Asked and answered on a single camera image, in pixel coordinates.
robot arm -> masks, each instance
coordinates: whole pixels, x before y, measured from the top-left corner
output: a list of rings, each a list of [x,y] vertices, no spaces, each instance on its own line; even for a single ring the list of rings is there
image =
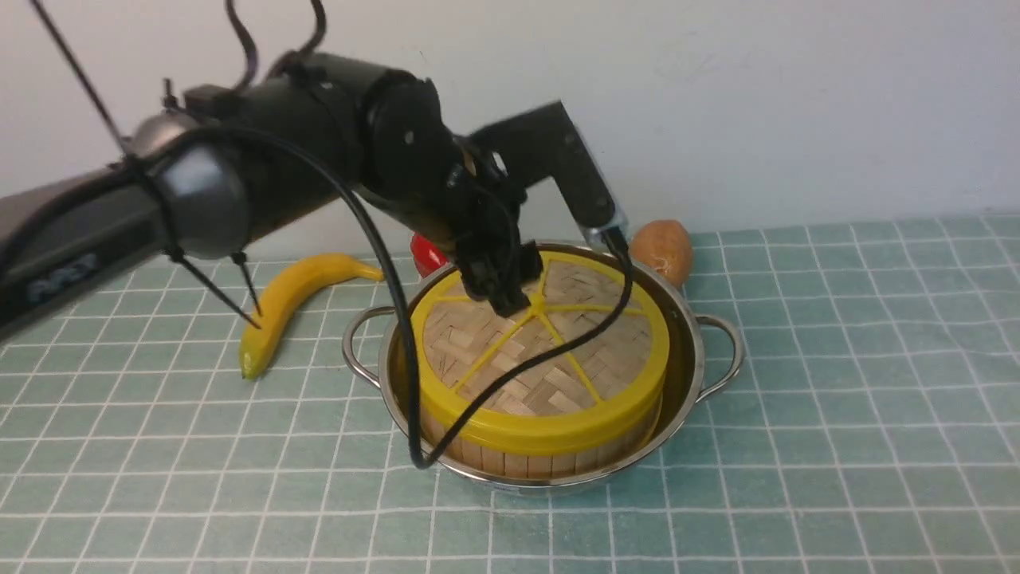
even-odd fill
[[[542,269],[517,227],[528,187],[554,177],[590,242],[624,224],[560,102],[459,136],[444,124],[431,82],[325,53],[292,53],[261,84],[200,86],[183,99],[168,93],[164,110],[140,125],[129,144],[138,157],[157,158],[204,126],[295,142],[436,244],[467,293],[502,316],[527,306],[522,286]],[[147,161],[146,169],[165,211],[124,165],[0,198],[2,254],[40,208],[83,186],[96,191],[0,266],[0,342],[157,254],[171,237],[189,255],[219,258],[339,198],[306,164],[230,138]]]

bamboo steamer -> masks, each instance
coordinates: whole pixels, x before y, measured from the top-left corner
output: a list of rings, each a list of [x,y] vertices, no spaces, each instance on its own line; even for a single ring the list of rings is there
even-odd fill
[[[422,432],[435,445],[492,381],[597,325],[623,276],[592,258],[543,251],[544,271],[510,318],[470,301],[459,272],[421,296],[411,321],[421,371]],[[669,334],[634,283],[625,313],[602,335],[521,374],[497,393],[447,451],[511,478],[557,478],[603,467],[640,449],[658,420]]]

red pepper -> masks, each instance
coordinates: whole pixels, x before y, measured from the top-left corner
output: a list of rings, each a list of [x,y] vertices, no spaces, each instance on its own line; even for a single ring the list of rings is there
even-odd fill
[[[446,255],[417,232],[411,237],[411,255],[414,256],[414,266],[421,276],[431,274],[447,263]]]

stainless steel pot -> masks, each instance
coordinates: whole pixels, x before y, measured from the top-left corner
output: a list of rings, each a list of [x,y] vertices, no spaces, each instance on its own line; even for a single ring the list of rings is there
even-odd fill
[[[586,247],[563,244],[540,245],[544,250],[560,251],[585,256],[605,264],[619,268],[616,259],[606,253],[600,253]],[[683,425],[684,419],[695,405],[721,392],[725,385],[740,372],[744,363],[744,344],[736,328],[729,322],[718,317],[694,315],[686,302],[662,276],[650,267],[635,262],[634,280],[645,289],[659,305],[666,317],[670,337],[670,358],[666,366],[666,379],[663,387],[662,414],[651,440],[640,451],[625,459],[616,461],[600,469],[574,476],[554,479],[514,479],[493,475],[463,465],[449,457],[440,459],[445,467],[469,480],[483,483],[499,490],[512,491],[520,494],[565,493],[592,486],[608,480],[639,461],[648,457],[673,436]],[[408,304],[408,313],[414,311],[420,302],[421,295],[428,292],[437,281],[454,270],[453,265],[446,265],[429,274],[421,291]],[[390,325],[379,348],[379,373],[376,375],[362,365],[354,356],[354,335],[369,319],[394,313],[392,307],[367,309],[361,312],[344,333],[344,360],[359,377],[368,381],[382,394],[387,409],[400,430],[407,434],[407,378],[403,374],[403,346],[397,333],[397,324]],[[733,359],[729,370],[718,381],[704,386],[705,350],[702,344],[701,326],[708,325],[722,329],[733,343]],[[423,449],[431,450],[424,445]]]

white grid line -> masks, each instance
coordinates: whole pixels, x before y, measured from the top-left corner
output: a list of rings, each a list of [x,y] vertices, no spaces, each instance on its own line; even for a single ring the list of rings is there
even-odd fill
[[[375,294],[373,292],[372,293],[372,300],[373,301],[374,301],[374,298],[375,298]],[[358,355],[359,356],[361,355],[361,347],[362,347],[362,345],[363,345],[363,341],[358,343]],[[315,357],[315,354],[313,353],[312,354],[312,358],[313,358],[312,361],[313,362],[314,362],[314,357]],[[333,476],[334,476],[334,474],[336,472],[337,457],[340,455],[340,446],[344,441],[344,436],[351,436],[352,434],[354,434],[351,431],[345,432],[345,427],[347,426],[347,416],[350,413],[350,409],[351,409],[351,400],[352,400],[352,398],[354,396],[354,386],[358,385],[358,384],[361,384],[361,383],[358,382],[358,377],[352,373],[351,374],[351,383],[350,383],[350,385],[348,386],[348,389],[347,389],[347,400],[344,401],[344,417],[340,420],[340,430],[339,430],[339,432],[337,434],[337,443],[333,448],[333,458],[329,460],[329,469],[330,469],[330,472],[328,474],[326,474],[326,476],[325,476],[325,491],[322,493],[322,501],[319,502],[319,516],[315,519],[315,530],[312,531],[312,543],[311,543],[311,547],[308,551],[308,563],[305,564],[304,574],[308,574],[309,573],[309,571],[311,570],[311,567],[312,567],[312,560],[315,559],[315,546],[318,544],[319,532],[321,531],[321,528],[322,528],[322,516],[326,512],[325,508],[326,508],[326,505],[329,502],[329,488],[332,487]]]
[[[219,267],[219,264],[220,263],[217,263],[216,266],[213,267],[213,273],[215,273],[216,268]],[[177,267],[175,267],[173,269],[173,271],[170,273],[171,277],[176,272],[176,270],[177,270]],[[199,300],[199,305],[198,305],[199,309],[202,307],[202,304],[205,303],[205,299],[206,299],[207,296],[208,296],[207,292],[202,294],[202,297]],[[192,327],[194,327],[195,320],[197,318],[198,318],[198,315],[193,315],[192,316],[191,320],[188,323],[188,329],[185,331],[186,333],[189,332],[189,331],[191,331]],[[176,349],[176,351],[173,354],[173,359],[170,361],[170,368],[171,369],[173,367],[173,364],[176,363],[177,358],[181,356],[181,350],[184,349],[184,346],[185,346],[185,342],[181,342],[181,344],[177,346],[177,349]],[[216,362],[217,365],[219,364],[219,361],[222,361],[223,354],[226,352],[226,347],[227,347],[226,343],[223,343],[222,349],[219,352],[219,360],[217,360],[217,362]],[[163,380],[160,382],[160,393],[162,392],[162,387],[163,387],[163,385],[166,384],[166,380],[168,378],[169,378],[169,374],[165,375],[163,377]],[[209,388],[212,386],[212,379],[213,379],[213,377],[210,376],[209,379],[206,381],[205,392],[202,394],[203,398],[206,397],[209,394]],[[148,423],[148,419],[149,419],[149,416],[152,414],[152,411],[153,411],[153,409],[149,408],[148,413],[146,413],[146,416],[145,416],[146,422],[143,423],[142,426],[139,428],[139,431],[138,431],[139,432],[139,436],[141,436],[142,432],[144,431],[145,425]],[[191,423],[189,423],[189,425],[188,425],[188,432],[189,433],[191,433],[195,429],[195,423],[198,421],[198,414],[199,414],[199,410],[196,409],[195,413],[192,415]],[[176,454],[173,457],[173,463],[170,464],[170,472],[167,474],[166,480],[163,481],[163,487],[162,487],[162,489],[159,492],[159,501],[156,503],[156,510],[161,509],[163,507],[163,504],[166,502],[166,492],[170,488],[170,482],[172,480],[173,470],[176,469],[177,465],[181,463],[181,457],[184,455],[185,446],[187,443],[188,443],[188,440],[185,439],[185,440],[182,440],[181,445],[177,447],[177,452],[176,452]],[[142,557],[142,553],[145,552],[145,546],[149,542],[149,536],[152,534],[152,529],[156,525],[156,520],[157,520],[157,518],[153,517],[153,519],[150,520],[149,524],[146,526],[145,534],[142,536],[142,542],[138,546],[138,554],[135,555],[135,562],[132,564],[131,570],[129,571],[129,574],[134,574],[135,570],[138,568],[138,560]]]
[[[897,232],[900,234],[900,238],[903,239],[903,229],[900,228],[899,224],[896,224],[896,229],[897,229]],[[951,252],[953,253],[953,258],[956,260],[957,264],[959,265],[960,264],[960,259],[957,256],[956,248],[953,247],[952,244],[950,244],[950,249],[951,249]],[[910,255],[909,252],[908,252],[907,256],[908,256],[908,259],[911,261],[911,264],[913,265],[914,264],[914,258]],[[970,274],[968,274],[965,270],[963,270],[963,272],[964,272],[964,275],[967,276],[967,279],[971,280]],[[921,285],[924,289],[924,293],[926,295],[928,295],[928,286],[927,286],[927,284],[924,283],[923,280],[921,281]],[[978,298],[980,298],[981,304],[984,306],[985,310],[988,312],[988,316],[989,317],[994,317],[994,314],[991,312],[991,308],[988,307],[987,302],[985,301],[984,297],[979,294]],[[938,310],[938,306],[932,306],[932,307],[935,310],[935,316],[938,317],[939,320],[942,320],[944,323],[945,323],[945,319],[942,317],[942,312]],[[947,334],[949,334],[950,338],[952,341],[956,342],[956,336],[953,334],[953,331],[951,329],[949,329],[949,325],[946,324],[946,325],[944,325],[942,328],[946,330]],[[1002,330],[1002,325],[999,325],[999,330],[1000,330],[1000,333],[1003,336],[1003,340],[1005,341],[1006,340],[1006,333]],[[906,349],[906,342],[904,342],[902,340],[902,337],[901,337],[901,342],[900,343],[901,343],[901,345],[904,346],[904,349]],[[969,357],[968,354],[964,354],[964,361],[967,364],[967,368],[970,370],[971,377],[973,377],[974,381],[977,382],[978,381],[977,371],[974,369],[974,365],[973,365],[972,360],[971,360],[971,358]],[[917,368],[914,365],[914,362],[910,361],[908,359],[908,363],[910,363],[911,369],[914,371],[914,376],[917,377],[918,380],[920,380],[920,375],[917,372]],[[982,402],[984,403],[985,409],[988,410],[988,416],[991,417],[992,420],[994,420],[994,414],[991,411],[991,408],[988,405],[987,400],[984,399],[984,394],[981,393],[979,384],[977,385],[977,388],[978,388],[978,395],[981,396]],[[921,387],[921,397],[924,398],[924,403],[928,407],[928,410],[931,412],[931,418],[932,418],[932,420],[937,421],[938,420],[938,413],[935,411],[934,405],[932,405],[931,399],[928,397],[928,394],[924,389],[923,386]],[[942,426],[942,425],[937,425],[935,428],[938,430],[938,434],[941,436],[942,440],[946,441],[946,446],[949,448],[950,455],[952,455],[952,457],[953,457],[953,462],[956,463],[959,466],[960,465],[960,455],[959,455],[959,453],[957,453],[956,446],[953,445],[953,441],[950,440],[949,435],[946,434],[946,427]],[[1013,456],[1013,460],[1016,461],[1017,460],[1016,453],[1013,453],[1012,448],[1009,447],[1009,440],[1006,437],[1006,435],[1002,432],[1001,429],[999,429],[999,434],[1002,437],[1003,441],[1006,443],[1007,449],[1010,450],[1010,454]],[[973,501],[974,506],[976,508],[977,507],[977,495],[974,493],[974,487],[971,484],[970,478],[967,476],[967,473],[965,473],[965,472],[961,472],[960,475],[961,475],[961,477],[963,479],[963,484],[964,484],[964,486],[967,489],[967,495],[970,498],[971,501]],[[988,540],[990,540],[991,545],[992,545],[992,547],[996,551],[996,554],[1001,556],[1003,553],[1002,553],[1002,550],[999,546],[999,541],[996,540],[996,536],[994,536],[994,534],[991,531],[991,526],[988,524],[988,517],[985,516],[984,512],[980,508],[977,509],[977,514],[978,514],[978,517],[981,520],[981,527],[984,529],[984,533],[988,537]],[[1006,559],[1001,559],[1001,562],[1002,562],[1003,568],[1006,569],[1006,570],[1009,570],[1010,566],[1006,563]],[[941,572],[941,565],[936,565],[936,567],[938,568],[938,571]]]
[[[252,266],[251,272],[253,274],[258,271],[259,264],[260,263],[256,262]],[[242,309],[244,309],[244,306],[248,303],[249,298],[250,298],[250,295],[246,294],[245,297],[244,297],[244,300],[242,300],[242,302],[241,302]],[[231,322],[231,332],[232,333],[238,328],[238,324],[239,324],[240,320],[241,320],[240,317],[235,317],[234,320]],[[219,361],[216,363],[217,365],[219,365],[219,363],[221,363],[223,361],[223,356],[226,354],[226,350],[227,350],[228,347],[230,347],[228,344],[224,344],[223,345],[223,351],[220,352]],[[207,400],[208,400],[209,392],[212,390],[212,381],[214,379],[215,379],[215,373],[210,374],[209,375],[209,383],[206,386],[205,395],[203,396],[203,401],[202,401],[203,405],[211,403],[211,402],[209,402]],[[245,412],[241,415],[241,422],[238,424],[237,433],[234,436],[234,440],[231,442],[231,450],[227,453],[226,457],[223,458],[223,466],[220,468],[219,472],[210,471],[210,472],[207,473],[207,474],[211,474],[211,475],[218,475],[218,478],[216,479],[216,487],[213,489],[212,500],[209,502],[209,516],[206,517],[206,519],[202,522],[202,529],[199,531],[198,540],[195,542],[195,551],[192,553],[191,564],[188,565],[188,572],[189,573],[191,573],[192,571],[194,571],[194,569],[195,569],[195,562],[198,559],[199,553],[202,552],[202,544],[205,543],[205,536],[209,532],[209,523],[212,521],[213,512],[216,509],[216,504],[219,502],[219,495],[220,495],[220,492],[222,491],[223,479],[226,477],[226,473],[223,472],[223,471],[226,470],[226,466],[230,464],[231,457],[234,456],[234,451],[237,449],[238,441],[240,440],[240,437],[241,437],[241,429],[244,428],[245,422],[248,420],[248,413],[251,411],[252,402],[248,401],[247,403],[248,404],[245,406]],[[201,408],[195,410],[195,417],[196,418],[198,417],[198,414],[200,412],[201,412]],[[181,452],[182,453],[184,452],[185,448],[188,446],[188,440],[191,440],[192,438],[200,438],[200,437],[202,437],[201,435],[192,434],[191,431],[194,431],[194,425],[195,425],[195,422],[193,421],[192,422],[192,427],[193,428],[189,431],[189,437],[187,437],[185,439],[185,441],[181,445]]]
[[[167,278],[166,278],[166,283],[167,284],[169,284],[170,281],[173,280],[173,276],[176,274],[178,268],[180,267],[174,266],[173,269],[170,271],[169,276],[167,276]],[[131,275],[129,275],[128,281],[131,282],[131,280],[134,278],[134,276],[135,276],[135,273],[134,272],[131,273]],[[156,303],[156,307],[159,307],[159,305],[162,304],[163,299],[165,298],[165,296],[166,296],[166,294],[164,293],[163,295],[161,295],[159,297],[159,301]],[[113,308],[114,312],[116,311],[117,307],[120,306],[120,303],[122,301],[123,301],[123,296],[120,297],[120,299],[118,300],[117,305]],[[146,324],[142,328],[142,333],[139,336],[139,341],[141,341],[142,336],[144,336],[145,333],[149,330],[149,326],[150,325],[152,325],[152,317],[149,317],[149,318],[146,319]],[[100,410],[100,414],[96,417],[96,422],[94,424],[94,427],[95,427],[95,425],[99,424],[100,420],[102,420],[102,415],[103,415],[103,413],[105,413],[105,410],[107,409],[109,401],[110,401],[110,399],[112,399],[113,394],[116,393],[117,386],[119,386],[120,382],[123,380],[123,375],[126,372],[128,366],[131,365],[131,362],[135,359],[135,354],[138,352],[138,349],[139,349],[138,348],[138,342],[136,342],[135,345],[132,347],[131,354],[129,354],[128,359],[124,361],[123,367],[117,373],[117,379],[114,382],[114,384],[112,385],[112,387],[110,388],[110,394],[106,397],[107,405],[103,406],[103,408]],[[167,374],[163,375],[163,378],[162,378],[162,380],[160,382],[160,385],[159,385],[159,389],[156,392],[156,397],[159,397],[159,394],[160,394],[160,392],[162,392],[163,385],[166,383],[166,379],[167,378],[168,378],[168,372],[167,372]],[[106,501],[104,501],[104,503],[103,503],[102,511],[107,510],[107,508],[109,508],[110,503],[113,501],[113,495],[114,495],[114,492],[116,492],[117,484],[120,483],[120,478],[123,476],[122,473],[128,468],[128,463],[129,463],[129,461],[131,461],[131,457],[135,453],[135,448],[138,446],[138,441],[139,441],[139,438],[141,436],[142,429],[144,429],[145,425],[148,423],[148,421],[149,421],[149,415],[152,414],[153,407],[149,407],[148,411],[146,412],[145,418],[142,421],[142,424],[139,425],[138,434],[132,440],[131,447],[129,447],[129,449],[128,449],[128,454],[124,455],[124,460],[120,464],[119,469],[117,469],[117,472],[114,475],[113,484],[110,485],[110,491],[107,493]],[[88,439],[82,446],[83,452],[85,450],[86,445],[88,445]],[[99,520],[100,519],[97,518],[93,522],[92,528],[89,529],[89,534],[88,534],[88,536],[86,536],[85,544],[82,546],[82,551],[81,551],[81,553],[79,555],[79,560],[80,561],[85,557],[85,553],[89,550],[89,545],[92,544],[93,537],[96,534],[96,529],[99,527]],[[79,569],[80,565],[81,565],[81,562],[79,562],[78,564],[74,565],[74,569],[71,571],[71,574],[74,574],[74,573],[78,572],[78,569]]]
[[[336,293],[336,291],[330,291],[329,292],[329,296],[326,299],[326,307],[327,308],[329,307],[329,302],[333,301],[333,295],[335,293]],[[322,335],[322,330],[325,328],[325,317],[326,317],[325,314],[322,314],[322,322],[319,323],[318,334],[320,336]],[[311,375],[312,366],[315,364],[315,354],[318,353],[318,346],[319,346],[319,342],[318,341],[316,341],[315,344],[312,346],[312,353],[308,357],[308,367],[307,367],[307,370],[305,371],[305,377],[301,381],[301,392],[298,394],[298,397],[304,397],[304,395],[305,395],[305,387],[308,385],[308,377]],[[261,519],[259,519],[258,529],[255,532],[255,542],[252,544],[251,556],[248,557],[248,566],[245,568],[246,574],[251,574],[252,567],[254,565],[254,560],[255,560],[255,553],[258,551],[258,544],[259,544],[259,541],[261,541],[263,528],[265,526],[265,513],[269,512],[269,505],[272,503],[272,497],[273,497],[273,494],[276,491],[276,482],[278,481],[279,474],[280,474],[279,470],[280,470],[280,467],[284,464],[284,457],[287,456],[287,448],[291,443],[291,437],[294,436],[294,427],[298,423],[298,415],[299,415],[300,412],[301,412],[301,409],[299,409],[298,406],[295,406],[294,414],[291,415],[291,424],[288,427],[287,436],[284,438],[284,447],[283,447],[283,449],[279,450],[279,457],[276,459],[276,468],[275,468],[275,471],[272,473],[272,482],[269,484],[269,493],[265,498],[265,506],[262,509],[263,516],[262,516]],[[325,502],[326,497],[327,497],[327,493],[325,492],[325,490],[323,490],[322,491],[322,501],[319,501],[319,505],[321,505],[322,503]],[[309,560],[311,559],[311,557],[313,556],[314,553],[315,553],[315,549],[309,546],[309,549],[308,549],[308,558],[309,558]]]
[[[114,306],[114,310],[117,307],[120,306],[120,303],[122,301],[123,301],[123,296],[120,296],[117,299],[117,303]],[[99,329],[99,333],[96,335],[96,340],[97,341],[99,340],[99,337],[102,336],[103,332],[106,330],[106,327],[107,327],[107,325],[109,325],[109,323],[110,323],[109,320],[106,320],[106,322],[103,323],[103,326]],[[56,419],[57,413],[60,411],[60,407],[59,406],[61,404],[63,404],[63,402],[67,399],[67,396],[70,395],[70,390],[71,390],[71,388],[73,388],[74,382],[78,380],[78,377],[81,375],[82,369],[85,368],[86,362],[89,361],[89,358],[92,357],[92,353],[95,350],[96,350],[96,348],[92,347],[89,350],[89,353],[87,353],[86,356],[82,359],[82,362],[78,366],[78,372],[71,377],[70,381],[67,383],[67,388],[64,389],[63,395],[60,396],[60,401],[58,402],[58,406],[53,409],[53,412],[50,413],[50,417],[46,421],[46,424],[43,426],[43,429],[41,431],[39,431],[39,436],[40,437],[46,436],[46,432],[49,430],[50,425],[53,424],[54,419]],[[46,353],[43,354],[43,356],[45,357],[48,353],[49,353],[49,350],[47,350]],[[96,427],[96,425],[98,423],[99,423],[99,419],[97,418],[96,422],[93,423],[92,429],[95,429],[95,427]],[[85,453],[85,447],[86,447],[86,445],[88,445],[88,442],[89,441],[88,441],[88,438],[87,438],[85,441],[82,442],[81,447],[79,447],[78,454],[74,456],[74,461],[70,465],[71,469],[73,469],[74,465],[78,464],[78,461],[82,458],[82,454]],[[39,441],[37,441],[35,445],[33,445],[32,449],[29,452],[29,456],[26,457],[26,459],[24,459],[24,465],[29,464],[29,461],[32,459],[32,456],[35,454],[36,448],[38,448],[39,445],[40,445]],[[39,541],[39,535],[42,534],[43,528],[46,526],[47,520],[49,520],[49,517],[47,515],[49,515],[50,513],[52,513],[53,509],[56,508],[57,501],[60,500],[60,495],[63,493],[63,489],[67,485],[67,481],[68,481],[69,478],[70,478],[70,473],[67,473],[60,480],[60,486],[57,487],[57,491],[53,495],[53,501],[50,503],[50,506],[49,506],[49,508],[46,511],[46,515],[44,515],[43,519],[39,521],[39,526],[36,528],[36,532],[35,532],[35,534],[32,537],[32,541],[29,543],[28,547],[26,547],[26,550],[24,550],[24,557],[22,557],[23,559],[27,560],[32,555],[33,549],[35,549],[36,543]],[[13,491],[13,489],[14,489],[14,482],[16,480],[17,480],[16,476],[11,479],[11,481],[10,481],[10,487],[7,489],[7,492],[4,493],[3,498],[0,498],[0,507],[3,507],[4,503],[6,502],[7,497],[9,497],[10,493]],[[20,573],[23,568],[24,568],[24,563],[22,562],[17,567],[17,570],[14,571],[15,574]]]
[[[855,242],[856,242],[857,230],[854,229],[853,227],[851,227],[850,232],[851,232],[851,237],[853,237],[854,240],[855,240]],[[857,248],[857,252],[858,252],[858,255],[863,256],[863,253],[861,252],[861,248],[860,247]],[[871,281],[872,289],[875,290],[875,293],[877,294],[878,293],[878,284],[875,281],[874,275],[871,274],[870,272],[868,273],[868,279]],[[829,295],[831,295],[832,294],[832,290],[829,286],[828,279],[823,276],[822,280],[823,280],[823,283],[825,284],[825,291]],[[892,317],[892,314],[889,313],[888,307],[885,305],[885,302],[880,302],[880,303],[881,303],[881,306],[882,306],[882,310],[885,312],[885,315],[888,316],[888,317]],[[843,315],[840,314],[838,308],[836,308],[836,315],[837,315],[837,317],[839,317],[840,320],[843,319]],[[903,347],[903,350],[906,353],[907,349],[908,349],[907,348],[907,343],[906,343],[906,340],[904,340],[903,333],[900,332],[900,327],[898,325],[894,325],[892,328],[896,330],[896,334],[897,334],[897,337],[900,341],[900,345]],[[846,328],[843,329],[843,336],[846,338],[847,346],[850,349],[851,354],[853,355],[854,354],[854,347],[853,347],[853,345],[852,345],[852,343],[850,341],[850,334],[847,332]],[[910,368],[911,368],[911,371],[913,372],[914,378],[918,381],[918,384],[921,385],[921,377],[918,374],[917,369],[914,367],[913,362],[909,362],[909,363],[910,363]],[[868,405],[869,405],[869,407],[871,407],[871,410],[877,416],[878,413],[880,413],[880,411],[878,410],[878,406],[876,404],[874,394],[872,393],[873,389],[872,389],[872,386],[871,386],[871,382],[868,381],[867,377],[864,375],[864,369],[861,368],[861,362],[860,362],[860,360],[857,357],[854,357],[854,365],[857,367],[858,372],[861,373],[861,378],[864,381],[864,390],[865,390],[866,397],[868,398]],[[913,508],[912,512],[914,514],[914,520],[917,522],[918,527],[919,527],[919,529],[921,531],[921,536],[924,538],[924,544],[928,549],[928,554],[932,557],[932,560],[934,560],[935,547],[934,547],[934,545],[931,542],[931,535],[928,533],[928,529],[925,527],[924,522],[921,520],[921,513],[917,510],[917,504],[914,501],[914,494],[911,492],[910,485],[907,482],[907,477],[904,475],[904,472],[903,472],[903,466],[901,465],[901,462],[900,462],[900,455],[899,455],[899,453],[897,453],[897,450],[896,450],[896,448],[895,448],[895,446],[892,443],[892,439],[889,437],[888,430],[886,429],[886,427],[883,426],[883,427],[880,428],[880,430],[881,430],[881,433],[882,433],[882,438],[885,441],[885,446],[888,448],[889,453],[891,454],[891,457],[892,457],[892,466],[894,466],[894,468],[896,468],[897,475],[900,477],[900,482],[903,484],[904,490],[907,492],[907,501],[910,503],[910,506]],[[862,537],[861,543],[864,544],[865,549],[867,549],[867,542],[863,539],[863,537]],[[940,564],[937,563],[937,561],[935,562],[935,569],[936,569],[936,572],[938,572],[938,574],[941,574],[942,567],[941,567]]]

